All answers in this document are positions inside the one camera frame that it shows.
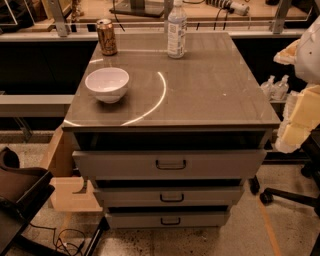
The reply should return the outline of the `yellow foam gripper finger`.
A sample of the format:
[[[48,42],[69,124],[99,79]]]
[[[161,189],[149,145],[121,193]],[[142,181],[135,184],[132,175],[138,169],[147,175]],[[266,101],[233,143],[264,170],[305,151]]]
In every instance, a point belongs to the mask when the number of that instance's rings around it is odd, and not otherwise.
[[[282,153],[299,149],[320,124],[320,85],[308,85],[300,93],[292,91],[283,110],[275,147]]]

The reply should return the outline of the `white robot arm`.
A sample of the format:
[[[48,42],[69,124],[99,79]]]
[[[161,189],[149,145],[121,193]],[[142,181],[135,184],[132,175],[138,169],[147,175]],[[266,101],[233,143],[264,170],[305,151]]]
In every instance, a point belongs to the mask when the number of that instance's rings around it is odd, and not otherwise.
[[[292,153],[320,124],[320,17],[274,61],[293,65],[295,76],[307,83],[300,93],[288,96],[275,142],[278,151]]]

